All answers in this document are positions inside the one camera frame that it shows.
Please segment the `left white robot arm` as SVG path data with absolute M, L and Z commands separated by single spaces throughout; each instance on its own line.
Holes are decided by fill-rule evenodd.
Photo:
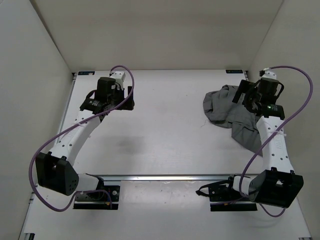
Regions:
M 87 191 L 93 199 L 104 195 L 105 187 L 100 177 L 77 173 L 73 165 L 90 134 L 105 118 L 106 111 L 114 107 L 119 110 L 133 110 L 133 97 L 125 100 L 125 77 L 123 71 L 100 77 L 97 88 L 90 91 L 81 104 L 73 123 L 74 129 L 65 133 L 48 153 L 41 152 L 37 155 L 35 165 L 41 187 L 66 196 L 76 191 Z

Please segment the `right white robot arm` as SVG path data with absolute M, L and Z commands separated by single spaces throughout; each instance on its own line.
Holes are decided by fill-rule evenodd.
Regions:
M 236 175 L 224 187 L 224 195 L 236 200 L 242 193 L 253 203 L 287 209 L 303 187 L 301 175 L 295 174 L 287 152 L 284 109 L 276 101 L 284 85 L 276 79 L 262 77 L 256 83 L 242 80 L 233 98 L 259 119 L 256 127 L 262 146 L 263 171 L 255 178 Z

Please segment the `grey pleated skirt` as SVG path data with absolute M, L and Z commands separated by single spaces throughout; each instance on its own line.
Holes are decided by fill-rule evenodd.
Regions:
M 249 112 L 241 102 L 233 102 L 237 90 L 235 85 L 224 85 L 218 91 L 206 93 L 203 111 L 213 125 L 231 129 L 232 139 L 255 153 L 262 145 L 257 129 L 260 118 Z

